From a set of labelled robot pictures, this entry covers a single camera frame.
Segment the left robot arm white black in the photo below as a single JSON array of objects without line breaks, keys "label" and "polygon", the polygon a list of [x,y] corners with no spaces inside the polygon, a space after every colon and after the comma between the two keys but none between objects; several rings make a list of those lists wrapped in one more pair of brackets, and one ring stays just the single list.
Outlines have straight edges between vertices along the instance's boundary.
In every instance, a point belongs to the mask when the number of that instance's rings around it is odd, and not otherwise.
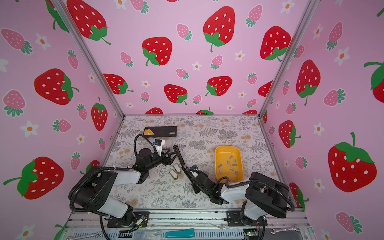
[{"label": "left robot arm white black", "polygon": [[118,220],[122,226],[134,224],[133,207],[110,196],[114,186],[139,185],[149,176],[150,170],[160,164],[173,164],[180,153],[178,147],[172,152],[163,149],[161,140],[150,141],[139,134],[134,139],[134,155],[136,162],[132,167],[100,167],[93,166],[71,189],[69,193],[72,212],[91,212],[103,217]]}]

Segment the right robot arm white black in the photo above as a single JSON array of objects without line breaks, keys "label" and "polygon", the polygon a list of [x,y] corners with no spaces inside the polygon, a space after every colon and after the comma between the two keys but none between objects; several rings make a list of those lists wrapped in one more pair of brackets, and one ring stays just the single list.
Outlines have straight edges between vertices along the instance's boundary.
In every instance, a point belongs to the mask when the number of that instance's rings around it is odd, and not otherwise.
[{"label": "right robot arm white black", "polygon": [[290,198],[289,187],[260,173],[253,172],[249,180],[236,184],[230,184],[229,177],[222,177],[213,182],[197,167],[187,169],[185,173],[194,192],[204,193],[214,204],[222,205],[243,200],[239,218],[245,225],[251,225],[257,220],[262,221],[267,215],[284,219],[287,212],[296,210],[296,205]]}]

